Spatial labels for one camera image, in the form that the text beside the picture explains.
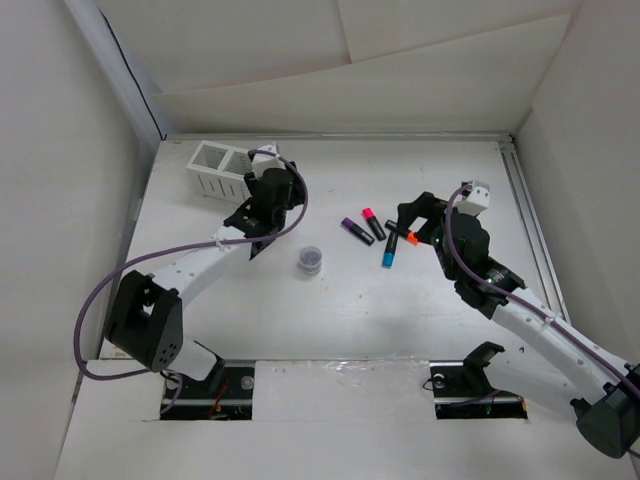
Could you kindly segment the white slatted organizer box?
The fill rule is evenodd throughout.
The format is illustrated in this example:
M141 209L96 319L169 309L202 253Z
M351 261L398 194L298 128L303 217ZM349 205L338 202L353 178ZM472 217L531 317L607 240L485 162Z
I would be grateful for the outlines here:
M244 177L252 171L247 150L201 141L186 165L195 192L236 205L250 196Z

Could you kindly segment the clear jar of paper clips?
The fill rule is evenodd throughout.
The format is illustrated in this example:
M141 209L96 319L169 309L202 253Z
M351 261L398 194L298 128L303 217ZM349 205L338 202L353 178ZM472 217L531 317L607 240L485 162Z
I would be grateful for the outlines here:
M298 268L307 276L318 275L322 270L323 255L315 246L303 247L298 257Z

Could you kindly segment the orange cap highlighter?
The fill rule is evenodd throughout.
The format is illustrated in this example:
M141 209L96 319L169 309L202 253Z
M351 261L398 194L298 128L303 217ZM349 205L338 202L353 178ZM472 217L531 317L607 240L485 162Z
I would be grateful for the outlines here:
M416 237L414 231L410 229L403 229L398 226L398 224L393 220L387 220L385 222L385 227L390 231L394 232L398 235L399 238L406 240L411 245L418 245L420 243L419 239Z

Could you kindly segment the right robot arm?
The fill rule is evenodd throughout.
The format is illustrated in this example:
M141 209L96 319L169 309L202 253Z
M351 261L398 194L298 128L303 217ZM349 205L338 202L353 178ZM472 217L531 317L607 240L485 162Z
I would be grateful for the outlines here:
M489 202L488 186L465 182L447 200L424 192L397 207L401 230L424 219L414 237L433 247L460 299L525 344L513 353L482 344L466 358L465 387L476 394L506 390L557 409L600 453L614 459L635 455L638 366L578 332L490 256L490 235L479 221Z

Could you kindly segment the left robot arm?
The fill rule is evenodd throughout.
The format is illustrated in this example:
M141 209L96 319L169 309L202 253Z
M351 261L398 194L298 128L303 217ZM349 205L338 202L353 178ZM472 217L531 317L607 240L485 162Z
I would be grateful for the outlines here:
M306 205L306 187L291 166L245 177L251 196L211 240L190 247L180 259L150 274L132 270L119 283L106 324L108 342L152 372L188 377L201 396L222 387L221 359L185 337L186 307L224 274L249 262L278 238L286 214Z

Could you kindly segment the purple cap highlighter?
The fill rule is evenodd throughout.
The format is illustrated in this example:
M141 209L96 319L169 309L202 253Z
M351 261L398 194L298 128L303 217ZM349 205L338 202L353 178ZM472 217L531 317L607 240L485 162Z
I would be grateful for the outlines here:
M363 242L365 245L371 246L374 244L375 239L350 218L343 218L341 221L341 226L352 236Z

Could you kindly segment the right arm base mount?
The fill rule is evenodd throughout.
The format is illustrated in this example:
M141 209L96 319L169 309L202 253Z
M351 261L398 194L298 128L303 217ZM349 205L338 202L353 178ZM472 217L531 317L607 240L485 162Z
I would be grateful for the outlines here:
M431 392L438 420L527 420L524 400L508 391L495 389L485 369L504 348L484 342L463 360L429 362L429 375L422 389Z

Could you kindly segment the blue cap highlighter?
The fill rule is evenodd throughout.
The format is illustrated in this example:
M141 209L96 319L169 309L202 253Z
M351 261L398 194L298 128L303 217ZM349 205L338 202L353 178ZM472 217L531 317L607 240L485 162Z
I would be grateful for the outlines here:
M383 268L390 269L393 266L398 239L399 235L396 231L389 232L381 262Z

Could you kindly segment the pink cap highlighter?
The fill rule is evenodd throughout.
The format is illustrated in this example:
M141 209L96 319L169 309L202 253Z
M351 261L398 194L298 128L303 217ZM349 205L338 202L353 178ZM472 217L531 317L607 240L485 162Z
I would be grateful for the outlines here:
M387 238L382 225L380 224L376 214L371 208L364 208L362 210L362 216L365 219L367 225L370 227L377 241L383 241Z

